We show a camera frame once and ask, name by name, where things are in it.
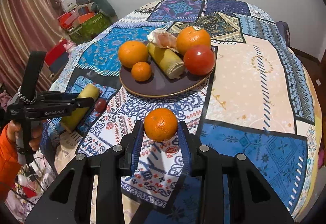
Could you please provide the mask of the orange sleeve forearm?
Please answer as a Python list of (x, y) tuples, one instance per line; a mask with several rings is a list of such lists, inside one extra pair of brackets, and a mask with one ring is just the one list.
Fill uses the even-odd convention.
[(20, 125), (10, 121), (1, 133), (1, 202), (7, 198), (21, 168), (15, 145), (15, 136), (19, 130)]

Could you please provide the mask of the person's left hand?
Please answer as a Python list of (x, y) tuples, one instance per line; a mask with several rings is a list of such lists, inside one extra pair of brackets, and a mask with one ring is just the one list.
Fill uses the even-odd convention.
[[(30, 131), (29, 146), (32, 148), (33, 151), (37, 151), (39, 149), (42, 133), (43, 126), (41, 124), (39, 124), (37, 127), (32, 128), (32, 130)], [(20, 138), (26, 139), (21, 124), (14, 120), (11, 120), (8, 123), (6, 136), (11, 143), (15, 143), (16, 140)]]

